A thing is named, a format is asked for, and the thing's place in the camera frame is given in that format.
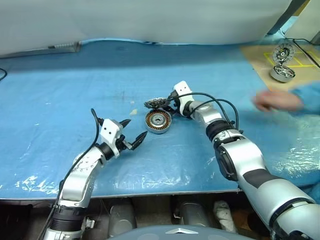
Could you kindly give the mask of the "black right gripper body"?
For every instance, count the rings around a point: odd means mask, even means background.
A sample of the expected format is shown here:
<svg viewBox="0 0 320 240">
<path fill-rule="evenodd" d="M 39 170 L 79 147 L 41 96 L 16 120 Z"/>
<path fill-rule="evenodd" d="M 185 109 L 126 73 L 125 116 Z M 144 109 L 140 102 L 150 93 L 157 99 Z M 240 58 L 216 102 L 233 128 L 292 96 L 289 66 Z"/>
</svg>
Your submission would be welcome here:
<svg viewBox="0 0 320 240">
<path fill-rule="evenodd" d="M 182 101 L 181 101 L 181 96 L 178 96 L 178 95 L 172 95 L 169 97 L 169 101 L 170 101 L 170 104 L 172 105 L 172 110 L 170 110 L 170 113 L 171 115 L 180 115 L 180 116 L 183 116 L 183 113 L 181 112 L 181 104 L 182 104 Z"/>
</svg>

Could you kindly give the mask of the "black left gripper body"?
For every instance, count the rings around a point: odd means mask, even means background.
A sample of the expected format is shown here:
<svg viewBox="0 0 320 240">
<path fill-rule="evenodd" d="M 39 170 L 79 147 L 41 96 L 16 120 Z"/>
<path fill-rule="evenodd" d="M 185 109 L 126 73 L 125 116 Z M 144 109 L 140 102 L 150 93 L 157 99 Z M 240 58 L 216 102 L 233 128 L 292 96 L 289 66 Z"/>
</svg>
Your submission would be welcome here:
<svg viewBox="0 0 320 240">
<path fill-rule="evenodd" d="M 132 150 L 133 145 L 125 140 L 125 136 L 123 134 L 120 135 L 120 137 L 116 140 L 115 146 L 119 153 L 121 153 L 124 150 Z"/>
</svg>

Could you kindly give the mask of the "blurred bare person hand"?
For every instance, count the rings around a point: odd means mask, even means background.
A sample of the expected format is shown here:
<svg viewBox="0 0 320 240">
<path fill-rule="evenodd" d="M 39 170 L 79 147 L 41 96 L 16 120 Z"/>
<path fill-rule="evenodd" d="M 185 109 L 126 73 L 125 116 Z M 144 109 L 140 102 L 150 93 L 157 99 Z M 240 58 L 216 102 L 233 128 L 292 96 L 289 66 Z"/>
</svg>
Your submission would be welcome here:
<svg viewBox="0 0 320 240">
<path fill-rule="evenodd" d="M 262 112 L 272 112 L 273 110 L 296 112 L 304 107 L 298 96 L 282 90 L 258 92 L 252 102 Z"/>
</svg>

